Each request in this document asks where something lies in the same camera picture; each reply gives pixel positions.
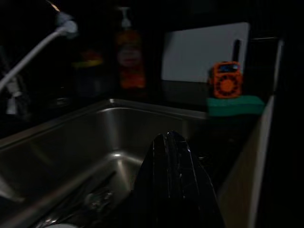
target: sponge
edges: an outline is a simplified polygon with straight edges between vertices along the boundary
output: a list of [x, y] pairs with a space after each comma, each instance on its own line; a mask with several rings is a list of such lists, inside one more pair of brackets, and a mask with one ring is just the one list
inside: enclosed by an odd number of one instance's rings
[[231, 99], [207, 98], [209, 116], [262, 114], [265, 103], [257, 96], [243, 95]]

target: kitchen sink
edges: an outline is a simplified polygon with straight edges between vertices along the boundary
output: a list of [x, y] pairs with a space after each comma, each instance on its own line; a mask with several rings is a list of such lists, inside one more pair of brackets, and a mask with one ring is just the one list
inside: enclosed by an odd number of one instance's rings
[[24, 198], [5, 209], [0, 228], [28, 227], [91, 176], [115, 173], [109, 188], [118, 205], [158, 134], [191, 139], [205, 121], [205, 112], [109, 99], [0, 140], [0, 189]]

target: cutting board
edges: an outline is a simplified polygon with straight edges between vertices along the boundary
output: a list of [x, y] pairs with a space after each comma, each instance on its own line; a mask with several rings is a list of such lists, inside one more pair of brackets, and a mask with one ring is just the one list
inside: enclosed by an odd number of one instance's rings
[[161, 78], [169, 81], [207, 82], [213, 65], [232, 61], [235, 54], [243, 72], [248, 34], [249, 24], [246, 22], [167, 33]]

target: orange bottle label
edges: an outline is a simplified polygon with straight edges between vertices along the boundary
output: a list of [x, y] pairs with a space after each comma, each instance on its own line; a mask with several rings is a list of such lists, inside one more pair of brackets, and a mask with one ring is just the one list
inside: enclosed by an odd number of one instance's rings
[[144, 88], [146, 81], [139, 34], [134, 30], [123, 31], [117, 35], [117, 44], [122, 88]]

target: small radio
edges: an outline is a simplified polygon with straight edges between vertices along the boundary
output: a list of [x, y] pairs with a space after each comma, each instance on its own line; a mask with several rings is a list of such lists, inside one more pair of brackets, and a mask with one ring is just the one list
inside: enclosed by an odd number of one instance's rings
[[209, 84], [216, 98], [239, 97], [242, 94], [243, 84], [239, 63], [233, 61], [214, 65]]

